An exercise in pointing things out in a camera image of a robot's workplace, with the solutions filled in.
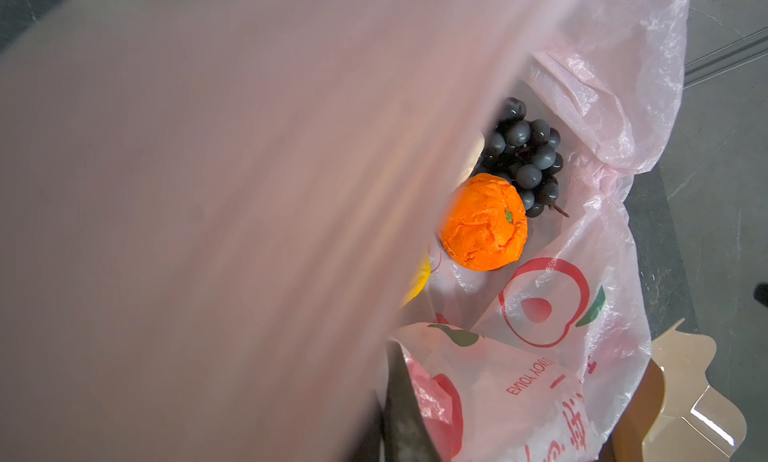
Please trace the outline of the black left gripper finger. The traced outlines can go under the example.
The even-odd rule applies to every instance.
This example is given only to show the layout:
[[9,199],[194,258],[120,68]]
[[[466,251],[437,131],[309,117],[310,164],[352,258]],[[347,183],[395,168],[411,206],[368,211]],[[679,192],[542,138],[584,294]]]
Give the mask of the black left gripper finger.
[[402,347],[386,346],[388,382],[383,411],[383,442],[386,461],[439,462],[421,415]]

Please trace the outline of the large orange fake orange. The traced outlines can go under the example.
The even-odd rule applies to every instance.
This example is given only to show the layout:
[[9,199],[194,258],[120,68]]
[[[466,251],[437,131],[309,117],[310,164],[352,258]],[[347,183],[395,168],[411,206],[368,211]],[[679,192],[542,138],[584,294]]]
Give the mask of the large orange fake orange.
[[506,179],[480,173],[465,180],[439,232],[458,265],[487,272],[520,260],[528,218],[520,194]]

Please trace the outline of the pink printed plastic bag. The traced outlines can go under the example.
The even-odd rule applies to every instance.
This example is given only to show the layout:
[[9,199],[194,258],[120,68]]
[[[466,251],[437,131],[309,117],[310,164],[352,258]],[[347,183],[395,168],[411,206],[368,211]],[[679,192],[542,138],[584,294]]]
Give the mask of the pink printed plastic bag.
[[[397,342],[441,460],[595,460],[650,357],[624,201],[689,1],[52,10],[1,54],[2,459],[364,457]],[[570,216],[473,272],[435,236],[511,88]]]

